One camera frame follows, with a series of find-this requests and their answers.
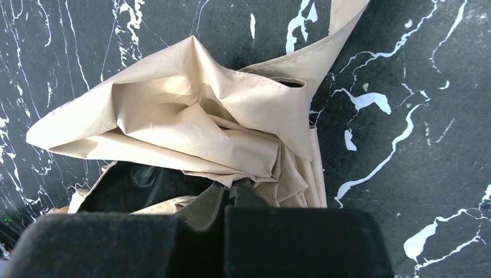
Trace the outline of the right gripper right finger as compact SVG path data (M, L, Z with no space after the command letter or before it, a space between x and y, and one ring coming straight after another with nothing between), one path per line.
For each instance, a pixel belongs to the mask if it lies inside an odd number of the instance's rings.
M247 179L224 218L226 277L393 277L384 238L360 210L278 208Z

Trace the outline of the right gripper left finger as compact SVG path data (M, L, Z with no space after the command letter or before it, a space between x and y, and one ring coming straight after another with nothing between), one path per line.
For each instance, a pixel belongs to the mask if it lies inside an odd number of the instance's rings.
M220 277L223 185L175 214L42 217L21 236L3 277Z

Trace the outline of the beige folding umbrella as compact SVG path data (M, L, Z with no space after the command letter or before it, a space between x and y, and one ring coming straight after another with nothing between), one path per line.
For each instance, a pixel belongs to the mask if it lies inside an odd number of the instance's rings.
M249 178L270 204L327 206L310 103L367 1L333 1L329 35L232 70L192 36L38 120L27 143L79 159L136 162L231 186Z

